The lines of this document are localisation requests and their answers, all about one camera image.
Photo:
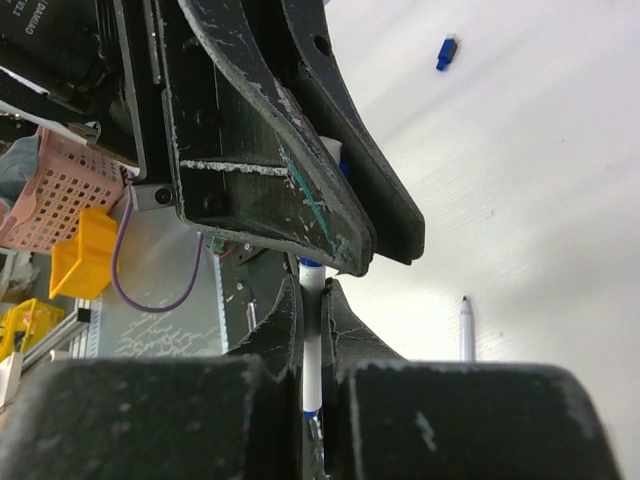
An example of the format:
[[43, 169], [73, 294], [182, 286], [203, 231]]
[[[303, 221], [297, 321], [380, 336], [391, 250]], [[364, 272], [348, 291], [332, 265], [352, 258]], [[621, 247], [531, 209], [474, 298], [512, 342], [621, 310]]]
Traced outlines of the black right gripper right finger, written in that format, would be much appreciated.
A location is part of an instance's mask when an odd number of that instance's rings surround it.
[[350, 308], [336, 279], [322, 297], [325, 465], [334, 479], [410, 477], [410, 363]]

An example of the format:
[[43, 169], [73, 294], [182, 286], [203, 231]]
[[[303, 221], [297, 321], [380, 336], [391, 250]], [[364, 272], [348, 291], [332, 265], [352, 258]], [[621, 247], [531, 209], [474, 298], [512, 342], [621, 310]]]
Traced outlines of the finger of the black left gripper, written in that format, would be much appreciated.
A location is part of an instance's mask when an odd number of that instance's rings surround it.
[[424, 253], [425, 219], [370, 135], [333, 54], [321, 1], [283, 1], [285, 24], [297, 50], [287, 88], [316, 131], [340, 141], [349, 181], [377, 236], [376, 252], [404, 264]]

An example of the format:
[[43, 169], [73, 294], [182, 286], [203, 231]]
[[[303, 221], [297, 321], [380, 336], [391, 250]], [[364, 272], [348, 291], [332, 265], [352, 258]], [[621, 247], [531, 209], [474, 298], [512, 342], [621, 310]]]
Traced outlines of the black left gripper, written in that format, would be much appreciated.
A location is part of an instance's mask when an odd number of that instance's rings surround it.
[[105, 1], [139, 210], [361, 276], [374, 229], [238, 1]]

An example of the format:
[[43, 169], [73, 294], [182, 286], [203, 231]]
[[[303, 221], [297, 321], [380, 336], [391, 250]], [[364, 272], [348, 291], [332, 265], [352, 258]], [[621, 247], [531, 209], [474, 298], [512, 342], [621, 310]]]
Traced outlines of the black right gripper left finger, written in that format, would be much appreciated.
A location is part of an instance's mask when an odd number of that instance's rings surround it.
[[301, 473], [302, 298], [285, 276], [266, 317], [229, 352], [240, 362], [229, 428], [239, 441], [240, 479], [297, 479]]

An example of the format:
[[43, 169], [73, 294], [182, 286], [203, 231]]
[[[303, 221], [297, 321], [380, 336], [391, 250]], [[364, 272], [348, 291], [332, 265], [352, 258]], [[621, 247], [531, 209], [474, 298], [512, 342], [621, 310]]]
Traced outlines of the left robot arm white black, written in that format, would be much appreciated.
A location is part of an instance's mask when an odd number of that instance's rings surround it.
[[1, 67], [4, 102], [138, 167], [203, 232], [357, 277], [423, 254], [320, 1], [5, 1]]

